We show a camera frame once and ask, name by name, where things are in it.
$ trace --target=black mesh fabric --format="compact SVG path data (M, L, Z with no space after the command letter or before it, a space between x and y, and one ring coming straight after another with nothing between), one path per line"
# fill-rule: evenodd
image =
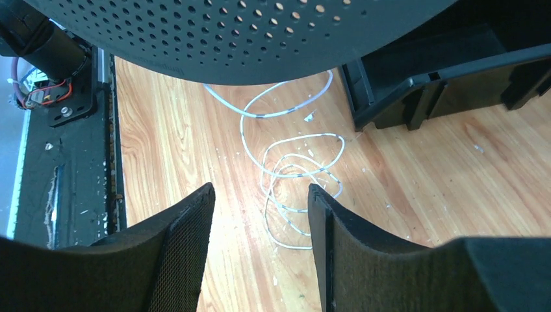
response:
M208 183L89 247L0 239L0 311L195 311L213 211Z
M310 186L324 312L551 311L551 239L403 240Z
M192 205L205 205L197 202ZM183 213L164 238L159 273L149 312L195 311L201 289L212 211L201 207Z

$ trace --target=floor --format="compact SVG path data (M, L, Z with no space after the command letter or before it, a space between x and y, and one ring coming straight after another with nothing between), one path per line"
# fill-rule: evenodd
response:
M263 224L259 169L240 141L239 115L200 84L116 61L118 103L129 225L168 207L212 181L216 210L198 311L321 311L311 251L270 241ZM492 107L405 127L353 132L336 73L329 91L311 106L271 120L247 119L246 138L256 157L274 141L334 132L346 138L331 171L342 181L339 201L391 233L426 246L462 235L551 235L551 94L521 110ZM325 84L326 73L300 79L264 96L255 113L295 106ZM239 107L265 86L214 89ZM315 110L314 119L304 118ZM335 138L314 138L274 149L267 167L284 153L314 154L329 163ZM338 190L327 181L326 189ZM281 180L278 199L306 205L310 180ZM308 244L279 217L274 235ZM293 221L307 229L305 215Z

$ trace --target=black metal plate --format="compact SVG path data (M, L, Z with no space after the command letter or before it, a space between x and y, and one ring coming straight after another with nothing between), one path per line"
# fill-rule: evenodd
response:
M291 80L358 59L455 0L26 0L111 53L221 85Z

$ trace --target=tangled cable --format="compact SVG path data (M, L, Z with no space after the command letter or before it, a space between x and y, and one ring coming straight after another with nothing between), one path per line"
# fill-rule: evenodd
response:
M203 84L204 87L207 89L207 91L209 91L209 93L212 94L212 96L214 96L220 103L224 104L226 107L228 107L232 111L235 111L235 112L237 112L241 115L240 134L241 134L241 141L243 143L243 147L245 149L245 152L247 153L247 156L253 161L254 164L256 164L261 169L259 183L260 183L260 188L261 188L262 192L266 195L266 201L264 203L264 226L266 227L266 230L268 232L268 236L270 237L270 239L274 243L276 243L277 245L280 245L282 247L289 248L289 249L309 250L309 249L312 249L312 246L293 246L293 245L288 245L288 244L285 244L285 243L280 242L279 240L277 240L274 237L274 235L272 234L272 231L270 230L270 226L268 224L268 216L267 216L268 203L270 201L272 201L274 203L274 205L277 207L277 211L278 211L279 215L285 220L285 222L287 224L289 224L291 226L291 228L293 230L295 230L297 233L299 233L300 235L303 235L303 236L307 236L307 237L311 236L310 233L307 233L307 232L299 229L295 224L293 224L293 222L287 217L287 213L288 212L291 212L291 213L307 213L308 209L295 209L295 208L292 208L292 207L289 207L289 206L286 206L286 205L283 205L282 203L280 203L274 196L274 185L275 185L277 179L280 179L280 178L297 178L297 177L310 177L310 179L314 183L320 185L318 179L315 178L314 175L318 174L320 172L326 172L328 174L328 176L331 179L335 180L337 182L337 184L339 185L339 191L333 196L334 198L337 198L342 193L342 189L343 189L342 183L328 169L331 168L335 163L337 163L337 161L340 159L342 153L344 152L344 145L345 145L344 138L340 135L335 134L335 133L317 133L317 134L313 134L313 135L302 135L302 136L296 136L294 138L288 138L288 139L285 139L285 140L280 140L280 141L274 142L270 146L268 146L268 148L264 152L262 163L259 163L258 160L252 155L252 153L251 153L251 151L250 151L250 149L247 145L247 142L245 140L244 120L245 120L245 117L256 118L256 119L274 118L274 117L290 114L294 111L298 111L299 109L306 107L308 104L312 103L313 101L318 99L320 96L325 94L327 92L327 90L329 89L329 87L331 86L331 82L333 81L333 73L331 72L331 70L328 70L327 74L329 75L329 77L327 79L327 84L315 96L310 97L308 100L300 103L299 105L296 105L295 107L292 107L292 108L287 109L287 110L282 110L280 112L270 113L270 114L252 114L250 112L247 112L247 110L258 99L260 99L261 97L263 97L267 93L279 88L280 86L283 86L283 85L287 84L289 81L284 81L282 83L277 83L274 86L266 89L264 92L260 93L258 96L255 96L245 106L245 108L242 109L242 110L238 109L234 105L230 104L230 102L226 101L222 96L217 94L209 85ZM301 155L301 154L296 154L296 153L288 153L288 154L285 154L284 156L282 156L276 162L276 164L274 165L274 168L272 170L269 170L269 169L266 168L266 166L265 166L266 165L266 158L268 156L268 152L272 148L274 148L274 147L276 147L280 144L286 143L286 142L292 142L292 141L295 141L295 140L302 140L302 139L305 139L305 138L314 138L314 137L335 137L335 138L338 138L342 142L342 146L340 147L339 153L337 154L335 159L333 159L327 166L323 166L322 164L316 162L314 159L312 159L310 157L307 157L307 156L304 156L304 155ZM304 168L304 167L302 167L298 164L286 164L286 165L278 168L278 166L281 164L281 162L283 162L285 159L293 158L293 157L309 161L313 165L317 166L318 169L313 170L313 171L308 171L306 168ZM287 169L287 168L296 168L296 169L301 170L303 173L300 173L300 174L282 174L282 171ZM264 188L264 185L263 185L265 174L268 174L269 176L271 176L270 184L269 184L268 188Z

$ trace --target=plastic bin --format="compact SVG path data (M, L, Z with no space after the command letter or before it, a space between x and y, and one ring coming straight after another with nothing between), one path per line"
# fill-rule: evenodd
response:
M459 0L404 37L340 68L356 131L504 103L551 87L551 1Z

